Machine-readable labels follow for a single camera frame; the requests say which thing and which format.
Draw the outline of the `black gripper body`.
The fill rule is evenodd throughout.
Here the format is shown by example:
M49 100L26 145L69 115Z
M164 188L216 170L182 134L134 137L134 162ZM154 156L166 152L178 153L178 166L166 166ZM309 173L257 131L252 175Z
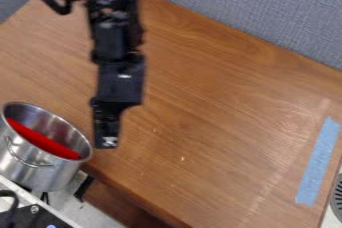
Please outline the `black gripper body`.
M97 102L140 105L144 99L146 61L130 56L100 65Z

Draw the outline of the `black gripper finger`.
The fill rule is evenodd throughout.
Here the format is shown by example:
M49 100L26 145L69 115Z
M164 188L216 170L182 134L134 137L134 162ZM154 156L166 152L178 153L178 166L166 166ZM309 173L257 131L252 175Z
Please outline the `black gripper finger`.
M97 149L114 149L120 145L121 116L129 108L126 103L91 99L94 139Z

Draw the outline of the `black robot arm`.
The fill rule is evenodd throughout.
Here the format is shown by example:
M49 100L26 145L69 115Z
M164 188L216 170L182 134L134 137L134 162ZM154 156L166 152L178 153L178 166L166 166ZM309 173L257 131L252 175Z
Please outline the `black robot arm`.
M42 0L61 15L79 0ZM98 89L91 99L96 147L120 145L122 115L144 101L146 57L141 51L145 30L140 0L82 0L87 9L98 65Z

